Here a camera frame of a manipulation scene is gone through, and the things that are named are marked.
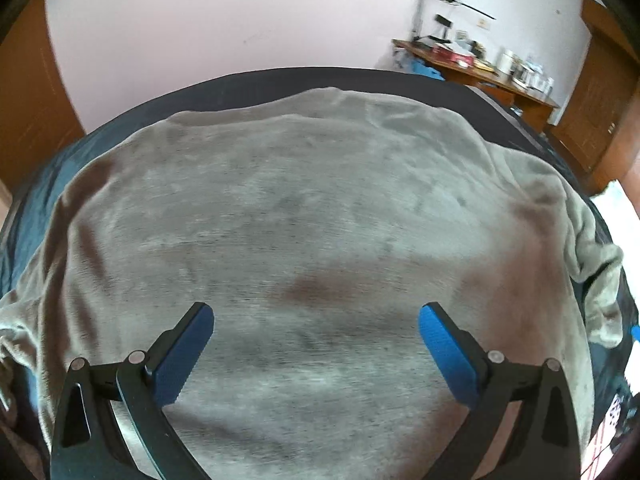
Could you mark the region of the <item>brown wooden wardrobe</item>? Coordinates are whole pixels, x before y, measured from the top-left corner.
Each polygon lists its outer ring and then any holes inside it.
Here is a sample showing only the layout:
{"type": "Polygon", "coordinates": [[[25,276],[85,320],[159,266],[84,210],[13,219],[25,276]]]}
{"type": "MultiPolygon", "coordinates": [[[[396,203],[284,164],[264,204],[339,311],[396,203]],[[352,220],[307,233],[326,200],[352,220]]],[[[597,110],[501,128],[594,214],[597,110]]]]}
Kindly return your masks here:
{"type": "Polygon", "coordinates": [[[574,91],[552,128],[586,178],[600,192],[623,180],[639,155],[639,55],[614,15],[596,0],[582,0],[590,33],[574,91]]]}

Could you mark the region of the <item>brown wooden door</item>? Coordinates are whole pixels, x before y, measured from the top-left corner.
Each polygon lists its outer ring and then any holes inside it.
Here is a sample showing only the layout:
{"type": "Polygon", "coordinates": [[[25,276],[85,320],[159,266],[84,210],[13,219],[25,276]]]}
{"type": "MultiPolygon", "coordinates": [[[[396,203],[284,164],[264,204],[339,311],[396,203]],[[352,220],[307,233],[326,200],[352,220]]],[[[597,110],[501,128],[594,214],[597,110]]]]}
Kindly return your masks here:
{"type": "Polygon", "coordinates": [[[1,44],[2,184],[15,193],[84,135],[55,61],[46,0],[30,0],[1,44]]]}

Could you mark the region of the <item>wooden desk with clutter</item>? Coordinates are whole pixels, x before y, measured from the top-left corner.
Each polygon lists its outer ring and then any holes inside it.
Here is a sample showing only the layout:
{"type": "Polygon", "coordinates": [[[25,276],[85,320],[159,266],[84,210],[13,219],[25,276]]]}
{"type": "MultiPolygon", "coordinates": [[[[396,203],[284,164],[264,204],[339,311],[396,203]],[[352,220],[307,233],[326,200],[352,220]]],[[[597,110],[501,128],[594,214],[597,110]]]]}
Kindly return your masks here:
{"type": "Polygon", "coordinates": [[[521,118],[524,122],[536,132],[544,130],[552,112],[559,108],[559,105],[548,96],[536,90],[522,88],[508,75],[443,61],[431,52],[416,47],[406,40],[393,39],[393,45],[406,50],[426,65],[434,67],[446,80],[481,88],[502,105],[515,106],[522,111],[521,118]]]}

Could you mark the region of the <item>red box on desk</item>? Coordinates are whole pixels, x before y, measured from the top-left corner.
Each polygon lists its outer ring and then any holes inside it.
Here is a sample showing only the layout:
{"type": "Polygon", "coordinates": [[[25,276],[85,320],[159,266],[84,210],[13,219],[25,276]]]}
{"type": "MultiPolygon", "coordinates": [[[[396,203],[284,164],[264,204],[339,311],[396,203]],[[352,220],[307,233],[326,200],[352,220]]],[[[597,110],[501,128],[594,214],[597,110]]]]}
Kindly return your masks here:
{"type": "Polygon", "coordinates": [[[471,52],[455,46],[446,46],[446,44],[436,44],[432,49],[432,53],[439,61],[457,64],[468,68],[474,65],[475,56],[471,52]]]}

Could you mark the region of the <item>black desk lamp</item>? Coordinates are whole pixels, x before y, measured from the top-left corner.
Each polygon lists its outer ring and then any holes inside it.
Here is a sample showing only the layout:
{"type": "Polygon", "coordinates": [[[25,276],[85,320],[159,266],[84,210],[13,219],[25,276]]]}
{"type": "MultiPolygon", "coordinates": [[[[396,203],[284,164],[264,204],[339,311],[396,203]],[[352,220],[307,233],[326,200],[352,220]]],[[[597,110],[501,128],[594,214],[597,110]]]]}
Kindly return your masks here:
{"type": "Polygon", "coordinates": [[[455,44],[471,50],[496,21],[495,15],[462,0],[416,0],[409,41],[415,46],[455,44]]]}

